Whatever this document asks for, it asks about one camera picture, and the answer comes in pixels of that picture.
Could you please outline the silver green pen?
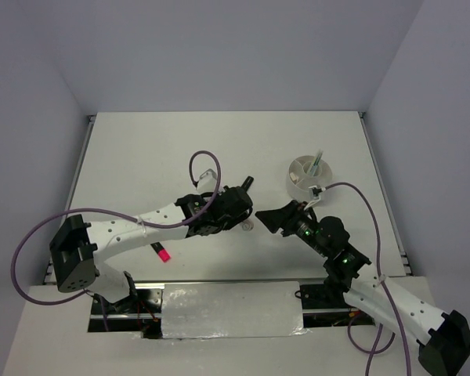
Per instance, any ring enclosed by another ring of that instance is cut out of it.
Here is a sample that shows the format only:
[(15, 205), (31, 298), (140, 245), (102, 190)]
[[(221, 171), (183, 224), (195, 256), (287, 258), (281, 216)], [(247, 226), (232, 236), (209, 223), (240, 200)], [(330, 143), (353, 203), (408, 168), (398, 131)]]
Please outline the silver green pen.
[(322, 159), (324, 151), (319, 149), (314, 157), (313, 162), (309, 166), (308, 174), (314, 176), (316, 174), (317, 169), (319, 168), (320, 161)]

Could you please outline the pink black highlighter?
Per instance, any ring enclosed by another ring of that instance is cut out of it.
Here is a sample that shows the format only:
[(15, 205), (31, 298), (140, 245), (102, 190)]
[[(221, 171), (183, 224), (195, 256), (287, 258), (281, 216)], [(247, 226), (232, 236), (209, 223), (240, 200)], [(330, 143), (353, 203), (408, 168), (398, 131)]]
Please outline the pink black highlighter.
[(152, 243), (151, 247), (162, 262), (168, 262), (171, 259), (171, 256), (160, 242)]

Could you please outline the blue black highlighter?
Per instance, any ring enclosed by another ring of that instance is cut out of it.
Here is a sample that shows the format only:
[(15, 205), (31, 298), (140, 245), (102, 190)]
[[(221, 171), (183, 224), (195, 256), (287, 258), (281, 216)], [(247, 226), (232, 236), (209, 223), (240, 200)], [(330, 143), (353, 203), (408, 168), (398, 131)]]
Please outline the blue black highlighter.
[(243, 184), (241, 185), (241, 188), (245, 191), (248, 191), (252, 185), (252, 183), (254, 182), (254, 178), (252, 176), (248, 176)]

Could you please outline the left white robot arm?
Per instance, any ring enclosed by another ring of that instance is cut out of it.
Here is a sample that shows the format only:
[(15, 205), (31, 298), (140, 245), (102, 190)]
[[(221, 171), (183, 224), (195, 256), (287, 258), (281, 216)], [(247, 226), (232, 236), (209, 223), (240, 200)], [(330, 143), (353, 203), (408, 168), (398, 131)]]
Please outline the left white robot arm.
[(235, 186), (218, 193), (211, 204), (206, 194), (188, 194), (130, 219), (86, 222), (81, 215), (69, 216), (49, 245), (57, 289), (88, 290), (129, 312), (138, 302), (134, 281), (130, 272), (110, 266), (109, 259), (155, 243), (231, 230), (250, 216), (252, 207), (246, 190)]

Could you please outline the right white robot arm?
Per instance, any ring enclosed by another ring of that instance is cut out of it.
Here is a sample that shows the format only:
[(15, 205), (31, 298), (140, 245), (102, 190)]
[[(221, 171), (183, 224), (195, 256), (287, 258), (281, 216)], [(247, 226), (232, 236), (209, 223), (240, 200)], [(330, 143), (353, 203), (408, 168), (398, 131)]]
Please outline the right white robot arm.
[(393, 279), (382, 276), (370, 259), (349, 242), (342, 220), (317, 219), (291, 201), (279, 209), (258, 211), (271, 233), (296, 236), (324, 262), (325, 298), (333, 306), (356, 307), (389, 330), (418, 345), (418, 361), (430, 375), (456, 375), (470, 357), (470, 328), (458, 311), (429, 304)]

